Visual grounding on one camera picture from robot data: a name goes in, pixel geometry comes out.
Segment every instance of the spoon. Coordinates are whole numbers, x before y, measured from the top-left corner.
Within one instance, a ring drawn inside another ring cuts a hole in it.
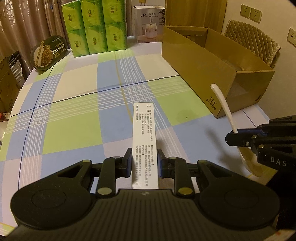
[[[228,118],[228,121],[230,122],[233,132],[238,133],[230,109],[221,90],[216,84],[211,84],[211,89],[214,91],[215,95],[220,101],[222,108]],[[247,170],[255,176],[261,177],[263,174],[263,169],[261,164],[257,162],[257,156],[248,147],[237,147],[237,150]]]

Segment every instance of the wall socket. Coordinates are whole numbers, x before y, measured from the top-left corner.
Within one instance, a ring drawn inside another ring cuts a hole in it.
[[[250,18],[251,8],[249,6],[243,5],[241,7],[241,16]]]
[[[291,44],[293,44],[296,47],[296,31],[290,28],[287,41],[289,41]]]
[[[262,16],[262,12],[255,9],[255,8],[252,8],[251,9],[251,14],[250,14],[250,19],[257,22],[257,23],[260,23],[261,21],[261,16]]]

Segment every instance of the tablecloth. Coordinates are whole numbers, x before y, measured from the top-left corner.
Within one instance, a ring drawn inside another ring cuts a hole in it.
[[[157,148],[165,155],[249,175],[225,143],[228,120],[212,116],[161,57],[161,43],[79,58],[68,51],[43,74],[30,74],[13,107],[0,152],[0,232],[16,226],[9,204],[19,188],[83,159],[123,156],[132,146],[135,102],[154,103]],[[257,105],[234,113],[240,128],[267,119]],[[131,179],[118,179],[117,188],[131,188]]]

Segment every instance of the power outlet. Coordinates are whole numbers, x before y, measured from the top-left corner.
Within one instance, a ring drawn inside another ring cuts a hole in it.
[[[250,18],[251,8],[249,6],[243,5],[241,7],[241,16]]]
[[[287,40],[296,47],[296,31],[290,28]]]
[[[261,11],[255,9],[255,8],[252,8],[251,9],[250,19],[252,19],[253,21],[255,21],[257,23],[260,23],[261,16],[262,16],[262,12]]]

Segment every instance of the quilted chair cover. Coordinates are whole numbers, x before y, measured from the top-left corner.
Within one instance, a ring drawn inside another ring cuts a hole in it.
[[[224,35],[251,50],[271,68],[281,47],[260,29],[240,21],[230,20]]]

